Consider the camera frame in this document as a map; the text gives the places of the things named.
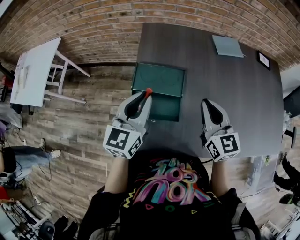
teal box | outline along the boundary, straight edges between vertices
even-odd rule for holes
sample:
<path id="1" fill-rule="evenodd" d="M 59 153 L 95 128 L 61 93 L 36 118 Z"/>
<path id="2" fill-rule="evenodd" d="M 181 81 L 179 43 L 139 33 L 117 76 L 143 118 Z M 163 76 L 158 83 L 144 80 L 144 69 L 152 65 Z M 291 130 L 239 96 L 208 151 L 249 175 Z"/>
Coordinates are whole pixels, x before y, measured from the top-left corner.
<path id="1" fill-rule="evenodd" d="M 179 121 L 185 70 L 137 63 L 132 93 L 153 90 L 149 118 Z"/>

